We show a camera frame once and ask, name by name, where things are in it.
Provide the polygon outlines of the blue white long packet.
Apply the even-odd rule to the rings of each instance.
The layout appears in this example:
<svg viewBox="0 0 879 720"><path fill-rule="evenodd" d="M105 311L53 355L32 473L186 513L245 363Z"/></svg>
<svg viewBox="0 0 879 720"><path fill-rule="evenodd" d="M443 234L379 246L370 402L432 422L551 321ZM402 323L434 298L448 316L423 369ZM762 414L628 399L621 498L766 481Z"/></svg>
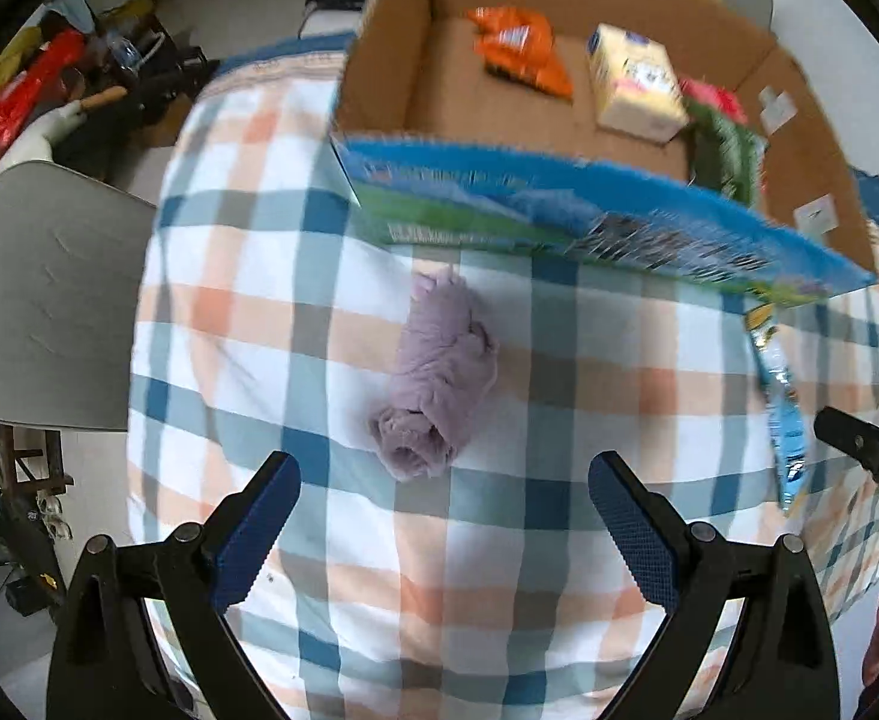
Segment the blue white long packet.
<svg viewBox="0 0 879 720"><path fill-rule="evenodd" d="M770 444L775 456L778 502L789 515L802 496L807 478L807 434L791 364L782 346L775 308L757 305L745 314L753 359L764 399Z"/></svg>

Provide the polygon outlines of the green snack bag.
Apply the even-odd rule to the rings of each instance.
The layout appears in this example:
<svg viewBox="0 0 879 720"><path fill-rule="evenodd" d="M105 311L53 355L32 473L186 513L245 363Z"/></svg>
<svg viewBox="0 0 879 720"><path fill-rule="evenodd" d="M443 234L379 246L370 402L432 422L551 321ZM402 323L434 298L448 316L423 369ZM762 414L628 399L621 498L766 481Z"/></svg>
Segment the green snack bag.
<svg viewBox="0 0 879 720"><path fill-rule="evenodd" d="M683 104L690 119L691 182L755 210L764 197L766 140L709 104L690 96Z"/></svg>

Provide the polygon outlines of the purple towel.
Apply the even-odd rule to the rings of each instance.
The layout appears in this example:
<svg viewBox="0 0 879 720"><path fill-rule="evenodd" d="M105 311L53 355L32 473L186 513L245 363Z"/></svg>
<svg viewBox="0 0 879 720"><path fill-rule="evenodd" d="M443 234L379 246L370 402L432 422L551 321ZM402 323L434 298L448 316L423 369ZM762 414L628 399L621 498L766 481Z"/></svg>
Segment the purple towel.
<svg viewBox="0 0 879 720"><path fill-rule="evenodd" d="M369 418L387 472L398 481L442 475L473 433L498 377L498 341L476 294L452 268L418 273L386 405Z"/></svg>

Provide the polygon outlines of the orange snack bag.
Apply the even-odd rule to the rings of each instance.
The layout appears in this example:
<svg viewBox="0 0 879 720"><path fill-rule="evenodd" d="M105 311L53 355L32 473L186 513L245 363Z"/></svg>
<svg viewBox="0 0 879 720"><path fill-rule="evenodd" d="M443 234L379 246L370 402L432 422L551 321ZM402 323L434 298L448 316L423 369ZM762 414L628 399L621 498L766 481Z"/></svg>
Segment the orange snack bag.
<svg viewBox="0 0 879 720"><path fill-rule="evenodd" d="M473 50L485 70L510 82L572 101L572 83L555 49L550 21L521 7L478 7L467 11L476 27Z"/></svg>

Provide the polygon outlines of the plaid checkered tablecloth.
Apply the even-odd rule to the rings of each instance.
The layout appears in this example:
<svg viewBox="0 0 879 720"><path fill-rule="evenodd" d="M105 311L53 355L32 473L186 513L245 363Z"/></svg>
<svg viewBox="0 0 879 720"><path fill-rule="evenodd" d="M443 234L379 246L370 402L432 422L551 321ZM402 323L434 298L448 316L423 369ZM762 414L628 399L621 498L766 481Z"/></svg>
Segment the plaid checkered tablecloth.
<svg viewBox="0 0 879 720"><path fill-rule="evenodd" d="M229 60L161 188L131 351L128 522L200 520L275 450L301 497L229 621L296 718L592 718L661 624L590 504L615 450L727 538L797 533L828 613L879 582L879 487L810 445L775 461L743 304L634 271L384 249L325 135L341 37ZM400 483L369 419L416 275L482 298L498 380L447 472Z"/></svg>

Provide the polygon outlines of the red snack bag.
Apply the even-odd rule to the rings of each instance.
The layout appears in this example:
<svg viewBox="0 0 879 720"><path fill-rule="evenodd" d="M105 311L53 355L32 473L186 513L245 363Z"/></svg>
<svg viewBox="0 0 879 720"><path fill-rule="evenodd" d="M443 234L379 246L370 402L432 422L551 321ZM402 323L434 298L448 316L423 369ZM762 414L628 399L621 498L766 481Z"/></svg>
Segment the red snack bag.
<svg viewBox="0 0 879 720"><path fill-rule="evenodd" d="M739 96L734 91L730 91L724 86L695 80L690 76L680 76L679 85L683 97L688 101L695 101L695 103L711 107L737 124L748 124L747 112L743 109Z"/></svg>

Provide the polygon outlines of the yellow tissue pack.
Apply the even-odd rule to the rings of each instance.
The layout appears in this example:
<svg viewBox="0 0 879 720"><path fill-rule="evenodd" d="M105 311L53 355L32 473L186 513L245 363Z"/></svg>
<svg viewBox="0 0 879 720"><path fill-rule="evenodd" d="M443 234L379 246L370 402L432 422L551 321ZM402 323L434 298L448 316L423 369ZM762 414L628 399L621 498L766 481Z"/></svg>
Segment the yellow tissue pack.
<svg viewBox="0 0 879 720"><path fill-rule="evenodd" d="M688 127L679 78L662 44L600 23L587 55L600 128L665 145Z"/></svg>

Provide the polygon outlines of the blue printed cardboard box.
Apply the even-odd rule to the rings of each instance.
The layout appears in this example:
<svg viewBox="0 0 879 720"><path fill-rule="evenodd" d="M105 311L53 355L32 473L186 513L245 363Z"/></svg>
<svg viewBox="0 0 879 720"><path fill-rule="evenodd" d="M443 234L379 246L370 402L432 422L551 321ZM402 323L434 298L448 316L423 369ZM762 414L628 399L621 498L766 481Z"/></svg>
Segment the blue printed cardboard box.
<svg viewBox="0 0 879 720"><path fill-rule="evenodd" d="M571 98L483 67L478 7L544 15ZM683 75L739 98L766 142L757 203L696 184L682 135L600 125L587 53L602 25L661 43ZM368 0L332 143L392 242L540 250L779 304L877 278L853 176L802 68L711 0Z"/></svg>

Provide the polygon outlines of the red bag on floor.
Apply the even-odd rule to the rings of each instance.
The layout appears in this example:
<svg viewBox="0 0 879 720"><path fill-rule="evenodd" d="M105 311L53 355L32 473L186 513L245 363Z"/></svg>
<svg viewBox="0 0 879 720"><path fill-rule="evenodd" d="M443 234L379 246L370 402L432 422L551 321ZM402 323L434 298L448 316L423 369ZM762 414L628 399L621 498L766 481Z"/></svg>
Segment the red bag on floor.
<svg viewBox="0 0 879 720"><path fill-rule="evenodd" d="M26 125L42 94L58 82L65 68L78 64L85 55L85 38L76 29L59 32L39 57L0 91L0 158L7 153Z"/></svg>

